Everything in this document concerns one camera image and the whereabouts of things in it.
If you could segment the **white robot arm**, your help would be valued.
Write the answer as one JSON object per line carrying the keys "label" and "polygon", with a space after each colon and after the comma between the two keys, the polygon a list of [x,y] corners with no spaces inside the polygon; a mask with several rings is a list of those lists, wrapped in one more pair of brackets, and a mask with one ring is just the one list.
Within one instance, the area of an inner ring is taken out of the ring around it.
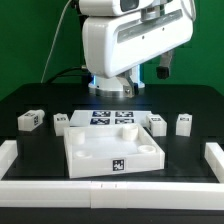
{"label": "white robot arm", "polygon": [[173,51],[188,42],[194,0],[79,0],[85,62],[94,95],[132,97],[144,89],[140,65],[160,58],[157,77],[170,75]]}

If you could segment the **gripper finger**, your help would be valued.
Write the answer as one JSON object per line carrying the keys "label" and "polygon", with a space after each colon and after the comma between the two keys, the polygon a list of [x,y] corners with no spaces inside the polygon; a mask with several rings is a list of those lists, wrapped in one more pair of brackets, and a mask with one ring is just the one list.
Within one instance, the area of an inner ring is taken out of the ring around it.
{"label": "gripper finger", "polygon": [[173,50],[167,51],[161,55],[159,66],[156,68],[157,77],[159,79],[167,79],[170,76],[173,55]]}
{"label": "gripper finger", "polygon": [[134,83],[131,80],[130,76],[118,75],[117,79],[123,86],[123,95],[125,97],[132,98],[135,95],[135,90],[134,90]]}

